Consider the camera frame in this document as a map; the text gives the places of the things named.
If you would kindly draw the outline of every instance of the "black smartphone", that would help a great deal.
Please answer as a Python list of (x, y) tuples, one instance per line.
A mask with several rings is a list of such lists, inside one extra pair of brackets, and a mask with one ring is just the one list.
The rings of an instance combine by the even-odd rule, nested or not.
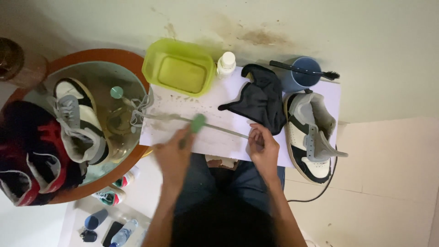
[(107, 236), (104, 239), (104, 242), (102, 243), (102, 246), (104, 247), (109, 247), (111, 244), (111, 238), (113, 238), (114, 235), (116, 235), (116, 233), (122, 229), (123, 224), (119, 223), (119, 222), (113, 222), (113, 224), (110, 227), (110, 230), (107, 233)]

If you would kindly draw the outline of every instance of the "water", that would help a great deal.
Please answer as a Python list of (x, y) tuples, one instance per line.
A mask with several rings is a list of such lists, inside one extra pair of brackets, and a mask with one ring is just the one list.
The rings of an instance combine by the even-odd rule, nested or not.
[(123, 246), (131, 234), (136, 230), (139, 223), (137, 220), (132, 219), (128, 221), (122, 229), (120, 229), (114, 236), (111, 238), (110, 247), (121, 247)]

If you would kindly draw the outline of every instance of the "jeans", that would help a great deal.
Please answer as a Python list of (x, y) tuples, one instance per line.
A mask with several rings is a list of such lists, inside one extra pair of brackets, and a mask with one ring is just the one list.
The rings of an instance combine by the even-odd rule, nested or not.
[[(281, 180), (283, 189), (285, 167), (277, 167), (277, 175)], [(217, 192), (216, 181), (209, 171), (205, 156), (193, 153), (174, 214), (179, 215), (188, 211), (194, 205), (208, 200)], [(270, 213), (270, 198), (267, 187), (255, 164), (251, 161), (239, 161), (227, 192), (266, 213)]]

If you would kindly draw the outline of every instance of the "hand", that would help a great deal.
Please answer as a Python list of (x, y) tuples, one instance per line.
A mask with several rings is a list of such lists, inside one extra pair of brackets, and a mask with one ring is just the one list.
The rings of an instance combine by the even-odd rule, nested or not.
[(180, 193), (183, 188), (195, 134), (189, 134), (184, 148), (180, 149), (179, 144), (188, 131), (190, 131), (190, 125), (178, 130), (166, 144), (156, 144), (153, 147), (155, 158), (163, 174), (163, 190), (170, 189)]
[(248, 137), (250, 158), (264, 179), (265, 183), (279, 180), (277, 176), (277, 156), (279, 144), (271, 132), (259, 123), (252, 123), (254, 129)]

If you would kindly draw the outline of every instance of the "black toothbrush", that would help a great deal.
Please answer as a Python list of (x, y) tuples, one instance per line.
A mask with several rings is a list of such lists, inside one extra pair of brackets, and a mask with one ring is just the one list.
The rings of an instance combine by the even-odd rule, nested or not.
[(277, 62), (274, 60), (270, 61), (270, 66), (274, 66), (274, 67), (278, 67), (281, 69), (288, 69), (294, 72), (299, 72), (299, 73), (303, 73), (303, 74), (307, 74), (310, 76), (321, 76), (323, 78), (326, 78), (328, 80), (335, 80), (340, 78), (340, 75), (337, 72), (334, 71), (329, 71), (329, 72), (314, 72), (314, 71), (309, 71), (307, 69), (302, 69), (296, 66), (292, 66), (286, 63), (282, 63), (282, 62)]

